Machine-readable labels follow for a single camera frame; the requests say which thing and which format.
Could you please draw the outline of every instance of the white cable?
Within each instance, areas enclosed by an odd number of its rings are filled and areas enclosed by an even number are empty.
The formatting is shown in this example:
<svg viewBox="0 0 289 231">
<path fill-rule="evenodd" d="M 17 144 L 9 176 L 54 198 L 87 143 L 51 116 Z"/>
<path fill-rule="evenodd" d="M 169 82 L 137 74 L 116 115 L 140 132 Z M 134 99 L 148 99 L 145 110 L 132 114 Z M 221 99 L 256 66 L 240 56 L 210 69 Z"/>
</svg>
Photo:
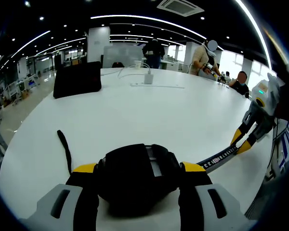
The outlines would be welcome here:
<svg viewBox="0 0 289 231">
<path fill-rule="evenodd" d="M 119 78 L 119 75 L 121 74 L 121 71 L 123 71 L 124 68 L 122 68 L 122 69 L 120 70 L 120 72 L 119 72 L 119 74 L 118 74 L 118 78 Z"/>
<path fill-rule="evenodd" d="M 111 73 L 101 74 L 101 76 L 111 75 L 111 74 L 114 74 L 114 73 L 119 72 L 120 70 L 115 71 L 115 72 L 111 72 Z"/>
<path fill-rule="evenodd" d="M 125 76 L 136 76 L 136 75 L 143 76 L 143 75 L 145 75 L 145 74 L 128 74 L 128 75 L 121 76 L 121 77 L 119 77 L 119 78 L 123 78 L 123 77 L 125 77 Z"/>
<path fill-rule="evenodd" d="M 150 73 L 151 73 L 151 68 L 150 68 L 150 66 L 149 66 L 148 64 L 146 64 L 146 63 L 143 63 L 142 65 L 149 68 L 148 74 L 150 74 Z"/>
</svg>

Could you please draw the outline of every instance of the black cable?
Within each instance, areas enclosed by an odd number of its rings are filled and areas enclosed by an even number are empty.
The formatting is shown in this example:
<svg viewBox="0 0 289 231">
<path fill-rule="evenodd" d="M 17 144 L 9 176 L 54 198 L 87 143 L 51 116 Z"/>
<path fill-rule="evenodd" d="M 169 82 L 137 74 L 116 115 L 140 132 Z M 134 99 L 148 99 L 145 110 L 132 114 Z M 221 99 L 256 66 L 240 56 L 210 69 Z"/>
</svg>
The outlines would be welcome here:
<svg viewBox="0 0 289 231">
<path fill-rule="evenodd" d="M 57 134 L 66 151 L 67 168 L 68 168 L 69 174 L 71 175 L 72 174 L 72 157 L 71 157 L 71 152 L 69 151 L 69 148 L 68 148 L 66 137 L 64 136 L 61 130 L 57 130 Z"/>
<path fill-rule="evenodd" d="M 272 151 L 272 154 L 271 154 L 271 158 L 270 158 L 270 162 L 268 164 L 268 167 L 270 166 L 272 158 L 273 158 L 273 155 L 274 155 L 274 150 L 275 150 L 275 146 L 276 146 L 276 139 L 277 139 L 277 133 L 278 133 L 278 118 L 277 118 L 277 122 L 276 122 L 276 135 L 275 135 L 275 138 L 273 138 L 273 140 L 275 140 L 275 142 L 274 142 L 273 151 Z"/>
</svg>

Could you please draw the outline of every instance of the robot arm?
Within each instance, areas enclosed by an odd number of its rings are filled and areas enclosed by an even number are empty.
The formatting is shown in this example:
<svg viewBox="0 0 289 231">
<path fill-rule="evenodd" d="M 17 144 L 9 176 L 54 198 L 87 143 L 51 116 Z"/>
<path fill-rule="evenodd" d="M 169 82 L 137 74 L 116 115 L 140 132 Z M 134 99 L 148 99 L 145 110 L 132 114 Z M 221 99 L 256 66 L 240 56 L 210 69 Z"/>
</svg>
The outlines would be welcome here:
<svg viewBox="0 0 289 231">
<path fill-rule="evenodd" d="M 252 102 L 250 108 L 245 113 L 242 124 L 236 130 L 231 145 L 235 145 L 242 139 L 255 122 L 257 127 L 239 147 L 237 154 L 250 149 L 256 141 L 267 134 L 273 127 L 280 88 L 277 79 L 270 73 L 268 73 L 268 78 L 269 81 L 262 80 L 251 91 Z"/>
</svg>

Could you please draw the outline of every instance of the seated person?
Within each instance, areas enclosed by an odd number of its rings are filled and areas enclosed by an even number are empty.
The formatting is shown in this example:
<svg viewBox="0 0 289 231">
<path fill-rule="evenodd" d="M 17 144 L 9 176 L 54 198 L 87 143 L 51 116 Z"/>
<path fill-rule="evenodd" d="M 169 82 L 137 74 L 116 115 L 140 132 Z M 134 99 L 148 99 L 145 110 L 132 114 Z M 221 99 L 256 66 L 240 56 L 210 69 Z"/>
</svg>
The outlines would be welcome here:
<svg viewBox="0 0 289 231">
<path fill-rule="evenodd" d="M 250 90 L 245 84 L 247 75 L 244 71 L 240 71 L 237 75 L 237 78 L 229 82 L 229 86 L 236 90 L 241 95 L 245 95 L 246 98 L 249 98 Z"/>
</svg>

